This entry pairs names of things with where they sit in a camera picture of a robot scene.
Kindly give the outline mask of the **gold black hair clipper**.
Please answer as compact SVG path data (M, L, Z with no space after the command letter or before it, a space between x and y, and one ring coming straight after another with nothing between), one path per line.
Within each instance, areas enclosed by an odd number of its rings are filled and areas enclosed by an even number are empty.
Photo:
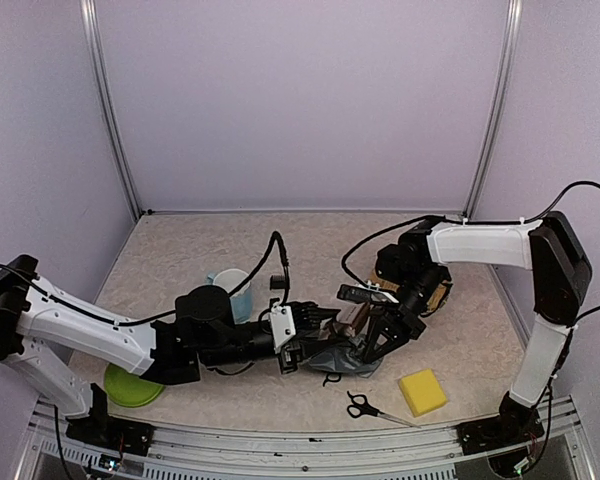
M319 340L350 340L358 336L368 322L369 303L352 304L335 316L324 320L318 334Z

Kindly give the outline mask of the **grey zipper pouch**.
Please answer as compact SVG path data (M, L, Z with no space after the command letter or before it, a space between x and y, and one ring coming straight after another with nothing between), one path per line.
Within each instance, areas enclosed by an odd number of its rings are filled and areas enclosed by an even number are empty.
M383 363L383 359L379 359L371 364L365 364L362 360L365 340L361 336L358 336L347 341L350 342L350 347L341 353L335 365L315 365L305 362L303 365L306 368L325 373L337 372L342 375L355 375L362 378L372 376Z

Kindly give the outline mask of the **black handled scissors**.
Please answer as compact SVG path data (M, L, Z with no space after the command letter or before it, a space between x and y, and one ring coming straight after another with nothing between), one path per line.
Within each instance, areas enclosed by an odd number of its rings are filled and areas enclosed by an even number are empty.
M372 406L365 394L352 394L350 391L348 391L347 396L350 400L350 403L346 407L346 411L352 419L359 419L363 416L368 416L380 418L405 427L418 428L418 425L412 422L391 415L380 410L379 408Z
M330 383L339 383L342 379L342 375L340 373L337 372L328 372L325 375L325 378L322 382L322 386L325 387L327 384Z

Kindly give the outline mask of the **black clipper comb guard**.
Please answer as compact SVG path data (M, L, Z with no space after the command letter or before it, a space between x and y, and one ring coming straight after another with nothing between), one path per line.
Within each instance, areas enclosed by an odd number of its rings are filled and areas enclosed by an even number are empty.
M288 279L284 274L274 274L269 278L269 289L272 291L285 290L288 286Z

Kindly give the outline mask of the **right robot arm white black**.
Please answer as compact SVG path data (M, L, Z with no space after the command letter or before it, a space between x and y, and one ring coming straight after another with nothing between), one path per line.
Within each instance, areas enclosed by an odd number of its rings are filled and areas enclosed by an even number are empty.
M427 215L405 222L398 240L381 248L375 275L397 287L394 305L421 316L450 264L484 264L528 272L534 324L518 373L504 395L491 433L503 444L526 432L536 407L569 354L593 276L569 220L551 211L537 220L473 223Z

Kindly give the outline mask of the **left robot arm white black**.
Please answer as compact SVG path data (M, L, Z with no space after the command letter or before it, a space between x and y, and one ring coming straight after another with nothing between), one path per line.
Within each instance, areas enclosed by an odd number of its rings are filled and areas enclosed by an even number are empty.
M175 319L131 320L62 291L20 255L0 264L0 362L20 370L62 414L79 419L101 445L120 434L106 398L78 380L44 342L62 344L114 364L142 380L172 386L199 381L200 369L275 358L282 373L336 345L315 338L320 308L274 305L261 322L236 324L229 294L202 285L175 301Z

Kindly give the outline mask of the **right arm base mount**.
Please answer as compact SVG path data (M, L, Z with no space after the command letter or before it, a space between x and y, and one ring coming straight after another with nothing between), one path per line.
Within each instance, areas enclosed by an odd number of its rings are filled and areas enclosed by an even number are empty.
M497 415L463 422L456 427L456 432L464 455L498 450L545 434L536 414L527 420L515 415Z

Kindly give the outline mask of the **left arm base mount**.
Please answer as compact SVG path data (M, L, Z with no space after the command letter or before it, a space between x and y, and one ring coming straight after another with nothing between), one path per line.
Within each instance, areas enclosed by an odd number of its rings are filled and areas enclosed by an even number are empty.
M66 430L70 439L122 454L147 456L155 428L148 423L108 417L104 422L84 418L71 420Z

